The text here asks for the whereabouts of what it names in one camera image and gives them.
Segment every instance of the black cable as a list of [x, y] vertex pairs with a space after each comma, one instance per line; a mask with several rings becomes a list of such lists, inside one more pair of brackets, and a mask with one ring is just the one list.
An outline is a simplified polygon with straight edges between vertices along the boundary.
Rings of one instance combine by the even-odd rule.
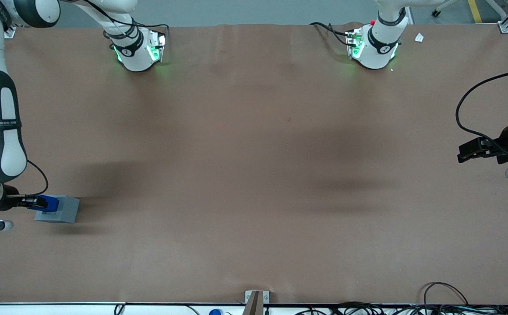
[[504, 152], [505, 154], [508, 155], [508, 150], [504, 149], [502, 146], [500, 146], [494, 139], [488, 137], [486, 134], [483, 134], [481, 132], [478, 132], [478, 131], [475, 131], [475, 130], [472, 130], [472, 129], [469, 129], [469, 128], [466, 128], [462, 125], [462, 123], [460, 123], [460, 106], [462, 106], [464, 100], [466, 99], [466, 97], [472, 93], [472, 91], [476, 90], [476, 88], [480, 85], [483, 85], [483, 84], [486, 84], [487, 82], [490, 82], [490, 81], [493, 81], [493, 80], [497, 80], [499, 78], [503, 78], [503, 77], [506, 77], [508, 76], [508, 72], [506, 73], [503, 73], [503, 74], [499, 74], [497, 76], [494, 76], [494, 77], [491, 77], [491, 78], [487, 78], [485, 80], [483, 80], [482, 82], [474, 85], [472, 88], [470, 88], [470, 90], [468, 90], [464, 96], [460, 99], [459, 101], [459, 104], [456, 106], [456, 112], [455, 112], [455, 116], [456, 116], [456, 124], [460, 127], [460, 129], [466, 131], [466, 132], [469, 132], [469, 133], [472, 133], [472, 134], [476, 134], [477, 136], [480, 136], [480, 137], [483, 137], [485, 138], [486, 140], [490, 141], [494, 146], [498, 147], [498, 149], [500, 149], [502, 152]]
[[462, 311], [476, 313], [476, 314], [484, 314], [484, 315], [500, 314], [501, 315], [500, 311], [498, 311], [498, 310], [495, 310], [495, 311], [497, 311], [497, 313], [493, 313], [492, 311], [482, 311], [481, 309], [470, 308], [470, 307], [460, 307], [459, 305], [455, 305], [454, 308], [459, 308], [459, 309], [462, 309]]
[[[427, 307], [425, 307], [425, 306], [424, 306], [423, 308], [426, 310], [425, 315], [427, 315]], [[414, 309], [414, 310], [412, 311], [412, 313], [410, 313], [410, 315], [416, 315], [416, 314], [422, 315], [421, 310], [422, 310], [423, 308], [416, 308], [416, 309]]]
[[403, 312], [408, 311], [410, 309], [414, 310], [414, 311], [412, 311], [412, 313], [415, 313], [416, 310], [421, 311], [422, 309], [424, 309], [424, 307], [421, 305], [412, 305], [409, 307], [402, 308], [398, 311], [395, 311], [394, 313], [392, 313], [392, 315], [399, 315], [399, 314], [402, 314]]
[[44, 178], [44, 181], [46, 181], [46, 187], [44, 188], [44, 190], [42, 190], [41, 192], [39, 193], [34, 193], [34, 194], [31, 194], [31, 195], [28, 195], [28, 196], [37, 196], [37, 195], [41, 195], [43, 193], [45, 193], [47, 190], [48, 190], [48, 187], [49, 187], [49, 181], [48, 181], [48, 177], [46, 176], [46, 174], [44, 173], [44, 171], [42, 171], [42, 169], [40, 167], [38, 167], [36, 164], [34, 164], [32, 161], [30, 160], [26, 160], [28, 163], [30, 163], [30, 165], [34, 166], [34, 168], [36, 168], [40, 174], [42, 174], [42, 177]]
[[323, 311], [319, 311], [318, 309], [313, 309], [312, 307], [308, 308], [307, 311], [301, 311], [301, 312], [296, 313], [295, 315], [303, 315], [304, 313], [307, 313], [307, 312], [310, 312], [311, 314], [318, 313], [320, 315], [328, 315], [328, 314], [324, 313]]
[[316, 26], [322, 26], [323, 28], [329, 30], [330, 32], [334, 32], [338, 35], [343, 35], [345, 36], [346, 34], [344, 32], [340, 32], [338, 30], [335, 30], [334, 28], [331, 27], [331, 24], [328, 24], [328, 25], [325, 25], [323, 23], [320, 23], [320, 22], [312, 22], [310, 23], [309, 25], [316, 25]]
[[332, 27], [332, 24], [329, 23], [328, 26], [320, 23], [320, 22], [312, 22], [310, 23], [310, 25], [314, 25], [314, 26], [322, 26], [323, 28], [325, 28], [326, 30], [328, 30], [329, 32], [332, 32], [332, 34], [334, 34], [334, 36], [336, 37], [336, 39], [341, 42], [342, 44], [346, 45], [346, 46], [350, 46], [350, 47], [355, 47], [356, 45], [355, 44], [350, 44], [348, 42], [344, 42], [340, 36], [338, 35], [343, 35], [345, 36], [346, 34], [344, 32], [340, 32], [340, 31], [337, 31], [335, 30], [333, 27]]
[[186, 307], [188, 307], [189, 309], [191, 309], [192, 311], [194, 311], [194, 313], [196, 313], [196, 315], [201, 315], [199, 311], [196, 311], [195, 308], [189, 306], [189, 305], [186, 305]]
[[459, 291], [458, 289], [456, 289], [454, 286], [448, 284], [448, 283], [444, 283], [444, 282], [432, 282], [427, 288], [426, 290], [423, 292], [423, 308], [425, 309], [425, 313], [427, 315], [427, 292], [434, 286], [436, 285], [444, 285], [445, 287], [450, 287], [451, 289], [453, 289], [454, 291], [458, 292], [458, 294], [462, 297], [462, 299], [464, 300], [464, 303], [466, 303], [466, 305], [470, 305], [468, 303], [468, 299], [466, 299], [466, 297], [464, 296], [464, 294], [462, 294], [461, 291]]
[[376, 304], [363, 303], [363, 302], [345, 302], [338, 304], [338, 308], [346, 308], [344, 315], [353, 315], [357, 311], [365, 311], [366, 315], [385, 315], [382, 307]]
[[164, 26], [166, 28], [166, 35], [168, 36], [168, 30], [170, 29], [170, 27], [167, 24], [145, 25], [145, 24], [135, 22], [135, 21], [134, 21], [134, 23], [126, 23], [126, 22], [118, 21], [115, 18], [109, 16], [108, 13], [106, 13], [104, 10], [102, 10], [102, 8], [100, 8], [99, 6], [97, 6], [94, 3], [90, 2], [90, 0], [83, 0], [83, 1], [88, 3], [90, 6], [92, 6], [98, 12], [100, 12], [100, 14], [106, 16], [106, 18], [108, 18], [112, 22], [117, 22], [120, 24], [129, 25], [129, 26], [142, 26], [144, 28], [156, 28], [157, 26]]
[[117, 304], [116, 307], [114, 307], [114, 315], [121, 315], [123, 309], [125, 308], [126, 308], [125, 304]]

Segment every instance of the black joint band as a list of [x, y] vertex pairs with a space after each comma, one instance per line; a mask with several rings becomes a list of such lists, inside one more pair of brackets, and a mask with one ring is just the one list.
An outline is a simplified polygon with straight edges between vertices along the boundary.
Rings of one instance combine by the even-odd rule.
[[0, 130], [20, 129], [20, 119], [0, 119]]
[[0, 20], [3, 23], [3, 29], [8, 30], [8, 28], [11, 26], [12, 23], [11, 15], [7, 12], [7, 8], [1, 1], [0, 1]]
[[108, 32], [106, 32], [106, 34], [108, 34], [108, 36], [110, 36], [110, 39], [124, 39], [124, 38], [128, 38], [130, 37], [130, 35], [134, 32], [136, 26], [135, 26], [135, 21], [134, 19], [132, 18], [131, 19], [131, 27], [129, 30], [127, 30], [125, 33], [122, 33], [122, 34], [110, 34]]
[[388, 22], [388, 21], [385, 21], [381, 18], [381, 15], [379, 14], [378, 15], [378, 22], [380, 24], [383, 24], [383, 25], [386, 25], [386, 26], [397, 26], [398, 24], [400, 24], [400, 22], [402, 22], [402, 20], [404, 20], [404, 18], [406, 17], [406, 8], [402, 8], [402, 10], [400, 10], [400, 12], [398, 12], [400, 15], [398, 16], [398, 20], [394, 21], [394, 22]]
[[143, 33], [138, 31], [137, 40], [128, 46], [118, 46], [114, 44], [116, 50], [123, 56], [134, 56], [135, 52], [143, 45]]
[[400, 38], [396, 40], [396, 42], [391, 42], [390, 44], [386, 44], [385, 42], [380, 42], [380, 40], [376, 39], [373, 35], [373, 27], [369, 28], [369, 32], [367, 34], [367, 37], [369, 38], [369, 43], [377, 49], [377, 52], [379, 54], [388, 54], [392, 48], [398, 44], [398, 41]]

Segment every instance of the gray floor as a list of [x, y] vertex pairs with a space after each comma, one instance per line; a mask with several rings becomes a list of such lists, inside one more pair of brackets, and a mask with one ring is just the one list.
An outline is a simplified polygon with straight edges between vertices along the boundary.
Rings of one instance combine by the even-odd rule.
[[[482, 22], [494, 23], [500, 16], [484, 0], [476, 0]], [[92, 28], [98, 25], [79, 8], [61, 3], [60, 28]], [[468, 1], [460, 0], [433, 18], [434, 8], [412, 8], [416, 24], [474, 23]], [[371, 0], [140, 0], [132, 16], [144, 24], [214, 26], [220, 24], [346, 24], [376, 18]]]

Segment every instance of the metal bracket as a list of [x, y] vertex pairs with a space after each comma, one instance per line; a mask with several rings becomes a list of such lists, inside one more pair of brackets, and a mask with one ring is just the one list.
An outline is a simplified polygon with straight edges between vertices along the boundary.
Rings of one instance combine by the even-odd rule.
[[363, 28], [356, 28], [351, 32], [346, 32], [346, 43], [354, 44], [356, 47], [347, 46], [349, 59], [358, 58], [363, 50], [365, 43], [363, 42]]
[[[248, 303], [248, 299], [250, 299], [250, 295], [252, 295], [253, 291], [259, 290], [248, 290], [244, 292], [244, 302]], [[264, 304], [270, 303], [270, 291], [262, 291], [262, 297], [264, 298]]]
[[16, 33], [16, 26], [10, 26], [8, 30], [4, 32], [5, 39], [12, 39]]
[[150, 50], [151, 59], [162, 62], [164, 54], [164, 46], [166, 45], [166, 35], [162, 35], [157, 31], [148, 31], [148, 48]]
[[507, 28], [507, 29], [505, 29], [505, 28], [503, 27], [503, 25], [501, 24], [501, 21], [497, 22], [497, 26], [500, 28], [500, 33], [501, 33], [501, 34], [508, 34], [508, 28]]

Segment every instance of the gray block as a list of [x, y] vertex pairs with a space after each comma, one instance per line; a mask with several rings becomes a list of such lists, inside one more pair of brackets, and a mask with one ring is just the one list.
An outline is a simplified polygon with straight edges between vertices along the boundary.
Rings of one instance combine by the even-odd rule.
[[77, 198], [66, 195], [46, 196], [54, 197], [59, 200], [60, 203], [57, 207], [57, 211], [54, 213], [36, 211], [36, 217], [34, 220], [48, 223], [75, 223], [75, 217], [77, 217], [79, 204], [79, 200]]

